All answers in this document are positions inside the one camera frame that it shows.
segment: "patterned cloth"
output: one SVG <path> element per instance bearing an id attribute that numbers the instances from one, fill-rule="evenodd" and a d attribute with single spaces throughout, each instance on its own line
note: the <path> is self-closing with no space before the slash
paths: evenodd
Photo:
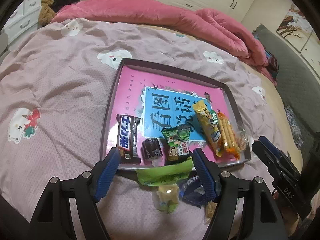
<path id="1" fill-rule="evenodd" d="M 290 129 L 291 129 L 294 143 L 295 143 L 296 147 L 300 150 L 301 146 L 303 146 L 303 139 L 302 139 L 300 128 L 296 122 L 296 119 L 295 119 L 295 116 L 294 116 L 294 113 L 293 113 L 291 107 L 285 106 L 284 109 L 285 109 L 285 113 L 287 115 L 287 119 L 288 119 L 288 122 L 290 125 Z"/>
<path id="2" fill-rule="evenodd" d="M 0 67 L 0 191 L 28 221 L 51 177 L 75 178 L 99 160 L 105 107 L 122 55 L 227 84 L 248 136 L 265 135 L 286 152 L 268 105 L 252 90 L 260 86 L 260 78 L 229 53 L 132 24 L 85 19 L 52 23 L 28 36 Z M 26 127 L 34 129 L 24 132 Z M 18 140 L 9 140 L 9 134 Z M 244 179 L 261 176 L 273 189 L 266 166 L 254 154 L 230 172 Z M 84 239 L 75 201 L 70 202 L 77 239 Z M 201 239 L 207 229 L 203 209 L 181 203 L 171 214 L 159 212 L 148 189 L 120 176 L 115 176 L 98 209 L 111 238 L 117 240 L 193 240 Z"/>

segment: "white drawer chest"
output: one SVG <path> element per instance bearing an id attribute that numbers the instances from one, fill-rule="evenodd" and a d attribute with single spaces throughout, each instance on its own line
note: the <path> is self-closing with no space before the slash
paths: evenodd
<path id="1" fill-rule="evenodd" d="M 40 10 L 41 0 L 24 0 L 18 6 L 2 30 L 9 37 L 8 44 L 38 23 Z"/>

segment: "metal screw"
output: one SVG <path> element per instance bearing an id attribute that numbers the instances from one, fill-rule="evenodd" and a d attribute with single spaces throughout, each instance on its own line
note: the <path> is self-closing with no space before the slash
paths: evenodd
<path id="1" fill-rule="evenodd" d="M 58 181 L 58 178 L 57 177 L 53 177 L 50 179 L 50 182 L 51 183 L 56 183 Z"/>
<path id="2" fill-rule="evenodd" d="M 222 177 L 229 178 L 230 177 L 230 172 L 223 171 L 223 172 L 221 172 L 221 175 L 222 175 Z"/>
<path id="3" fill-rule="evenodd" d="M 90 171 L 85 171 L 84 173 L 82 173 L 82 177 L 84 178 L 88 178 L 91 176 L 91 172 Z"/>
<path id="4" fill-rule="evenodd" d="M 262 183 L 263 182 L 263 178 L 261 178 L 261 177 L 256 177 L 255 180 L 258 183 Z"/>

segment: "folded pink comforter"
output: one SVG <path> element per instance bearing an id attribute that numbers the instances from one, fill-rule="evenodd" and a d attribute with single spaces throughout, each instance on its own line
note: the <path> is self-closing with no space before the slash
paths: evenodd
<path id="1" fill-rule="evenodd" d="M 215 9 L 196 12 L 155 0 L 85 0 L 63 7 L 52 22 L 85 18 L 94 21 L 162 25 L 205 40 L 241 61 L 256 66 L 272 82 L 262 44 L 239 22 Z"/>

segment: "pink book cover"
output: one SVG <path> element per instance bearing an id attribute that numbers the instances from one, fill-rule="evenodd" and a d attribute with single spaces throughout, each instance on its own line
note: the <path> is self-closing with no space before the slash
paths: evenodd
<path id="1" fill-rule="evenodd" d="M 118 136 L 116 115 L 127 114 L 141 118 L 137 131 L 137 153 L 141 158 L 140 165 L 151 164 L 150 161 L 143 159 L 141 153 L 142 142 L 150 137 L 159 138 L 163 153 L 160 165 L 164 165 L 167 153 L 164 152 L 163 145 L 166 141 L 161 130 L 185 123 L 190 123 L 192 126 L 189 138 L 190 151 L 201 147 L 209 161 L 216 163 L 235 161 L 236 159 L 228 154 L 217 157 L 207 145 L 205 135 L 192 108 L 192 104 L 200 100 L 204 100 L 209 110 L 220 111 L 229 117 L 221 88 L 202 86 L 124 65 L 112 106 L 106 154 L 112 147 L 116 147 Z"/>

